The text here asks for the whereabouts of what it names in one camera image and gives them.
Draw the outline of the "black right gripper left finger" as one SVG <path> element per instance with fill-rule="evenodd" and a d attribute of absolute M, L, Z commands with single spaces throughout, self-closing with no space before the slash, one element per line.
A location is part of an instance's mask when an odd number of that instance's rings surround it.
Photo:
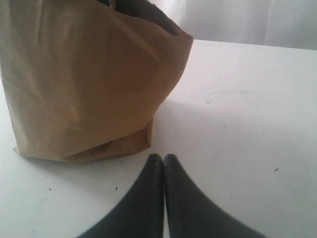
<path fill-rule="evenodd" d="M 164 222 L 163 162 L 151 154 L 120 202 L 81 238 L 161 238 Z"/>

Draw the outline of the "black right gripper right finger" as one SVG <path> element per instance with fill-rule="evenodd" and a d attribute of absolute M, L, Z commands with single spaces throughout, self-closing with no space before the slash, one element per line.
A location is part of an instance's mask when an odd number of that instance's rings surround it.
<path fill-rule="evenodd" d="M 264 238 L 213 203 L 191 180 L 178 158 L 164 158 L 164 185 L 171 238 Z"/>

